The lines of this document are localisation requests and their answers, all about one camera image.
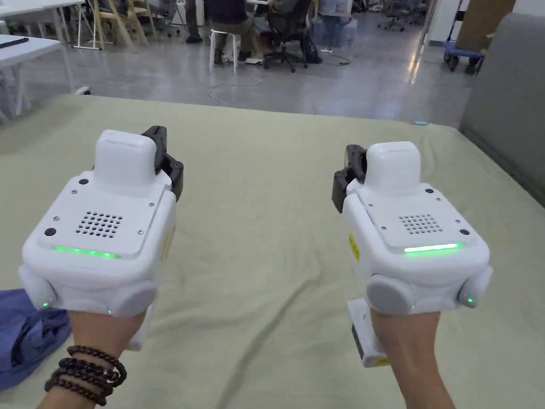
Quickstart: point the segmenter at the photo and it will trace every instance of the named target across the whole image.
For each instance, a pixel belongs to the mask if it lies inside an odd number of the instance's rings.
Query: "beaded bracelet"
[[[94,393],[88,389],[85,389],[83,386],[76,383],[66,381],[61,378],[51,378],[45,383],[45,391],[49,392],[53,386],[59,386],[63,389],[71,390],[72,392],[77,393],[78,395],[88,399],[92,402],[95,402],[99,406],[106,406],[106,398]]]
[[[90,348],[88,346],[81,346],[81,345],[70,346],[66,350],[68,351],[68,354],[70,356],[73,356],[74,354],[80,353],[80,354],[83,354],[83,355],[89,355],[90,357],[95,357],[95,358],[101,359],[104,362],[108,362],[110,365],[112,365],[119,372],[118,378],[111,379],[112,380],[112,386],[114,388],[121,385],[125,381],[125,379],[127,379],[127,371],[125,370],[125,367],[123,366],[123,364],[121,362],[119,362],[118,359],[115,359],[114,357],[112,357],[111,355],[108,355],[107,353],[105,353],[103,351],[99,351],[99,350],[96,350],[94,348]],[[103,372],[106,371],[106,369],[104,369],[103,367],[101,367],[99,365],[95,365],[95,367],[97,367],[97,375],[98,375],[99,368]]]
[[[59,368],[45,383],[45,391],[49,392],[53,386],[59,386],[63,389],[75,392],[97,405],[105,406],[106,397],[110,396],[113,393],[113,389],[121,385],[127,378],[127,372],[123,364],[103,351],[86,346],[72,346],[69,347],[67,351],[70,356],[82,354],[101,359],[112,365],[115,370],[106,369],[101,365],[87,362],[84,359],[63,358],[59,361]],[[97,386],[102,392],[100,394],[95,393],[77,383],[62,379],[61,376],[70,376]]]

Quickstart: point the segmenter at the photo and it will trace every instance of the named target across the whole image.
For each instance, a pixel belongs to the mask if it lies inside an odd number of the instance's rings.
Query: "gray headboard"
[[[545,17],[502,20],[460,131],[545,206]]]

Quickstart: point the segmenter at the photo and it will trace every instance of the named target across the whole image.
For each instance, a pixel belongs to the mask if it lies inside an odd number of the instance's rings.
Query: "white stool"
[[[233,37],[233,71],[237,73],[238,65],[238,44],[237,44],[237,35],[232,33],[226,33],[225,31],[210,30],[212,35],[210,36],[210,72],[212,72],[212,67],[214,66],[214,50],[216,49],[216,34],[229,34]]]

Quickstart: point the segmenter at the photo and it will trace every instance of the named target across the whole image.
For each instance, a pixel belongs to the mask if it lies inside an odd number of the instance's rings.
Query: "black office chair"
[[[273,8],[269,8],[267,12],[267,20],[272,32],[269,33],[269,40],[275,50],[263,56],[263,68],[269,69],[269,63],[272,60],[279,59],[281,63],[287,62],[291,72],[295,72],[294,62],[302,62],[305,68],[308,68],[305,53],[303,52],[303,58],[291,54],[286,51],[286,43],[290,41],[302,42],[305,38],[307,31],[306,27],[306,15],[308,9],[313,0],[298,0],[295,7],[290,13],[278,14],[275,13]]]

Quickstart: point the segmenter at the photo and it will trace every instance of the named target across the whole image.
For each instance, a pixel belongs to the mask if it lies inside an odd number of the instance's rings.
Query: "backpack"
[[[309,64],[321,64],[324,61],[318,54],[318,49],[309,32],[306,32],[305,37],[301,40],[301,51]]]

